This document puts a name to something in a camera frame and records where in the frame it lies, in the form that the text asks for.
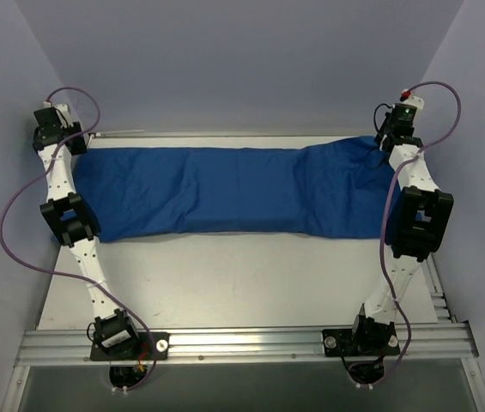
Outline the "blue surgical drape cloth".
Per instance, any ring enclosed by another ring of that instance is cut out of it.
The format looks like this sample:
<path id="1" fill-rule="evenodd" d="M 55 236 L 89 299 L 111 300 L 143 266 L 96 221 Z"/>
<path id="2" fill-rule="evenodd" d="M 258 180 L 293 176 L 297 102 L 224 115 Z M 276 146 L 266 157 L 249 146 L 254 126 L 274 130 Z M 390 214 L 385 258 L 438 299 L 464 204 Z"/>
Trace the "blue surgical drape cloth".
<path id="1" fill-rule="evenodd" d="M 377 239 L 392 177 L 370 136 L 305 148 L 94 148 L 74 170 L 107 243 L 219 232 Z"/>

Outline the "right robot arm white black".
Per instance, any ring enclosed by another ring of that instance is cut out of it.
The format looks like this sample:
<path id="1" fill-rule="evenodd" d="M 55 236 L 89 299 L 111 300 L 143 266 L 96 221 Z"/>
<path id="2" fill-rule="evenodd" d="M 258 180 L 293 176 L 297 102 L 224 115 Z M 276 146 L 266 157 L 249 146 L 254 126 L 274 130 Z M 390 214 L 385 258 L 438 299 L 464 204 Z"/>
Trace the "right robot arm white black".
<path id="1" fill-rule="evenodd" d="M 387 217 L 380 235 L 379 283 L 362 305 L 349 332 L 358 354 L 397 346 L 394 324 L 412 276 L 440 248 L 454 204 L 427 168 L 423 143 L 414 136 L 414 121 L 424 100 L 408 97 L 394 104 L 374 141 L 395 172 L 388 191 Z"/>

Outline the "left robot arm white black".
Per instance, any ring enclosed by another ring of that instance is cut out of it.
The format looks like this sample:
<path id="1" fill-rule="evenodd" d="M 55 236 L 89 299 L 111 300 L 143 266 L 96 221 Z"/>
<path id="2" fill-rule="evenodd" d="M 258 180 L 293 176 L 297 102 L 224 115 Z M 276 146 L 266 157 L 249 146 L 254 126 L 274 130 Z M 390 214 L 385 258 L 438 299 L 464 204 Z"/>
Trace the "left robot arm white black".
<path id="1" fill-rule="evenodd" d="M 59 244 L 70 251 L 82 276 L 89 279 L 87 290 L 94 315 L 88 328 L 92 353 L 130 360 L 139 353 L 141 338 L 126 310 L 109 297 L 98 257 L 100 224 L 76 191 L 72 176 L 72 158 L 87 152 L 81 125 L 70 118 L 66 105 L 47 102 L 34 116 L 38 126 L 33 149 L 45 168 L 47 184 L 46 201 L 39 209 Z"/>

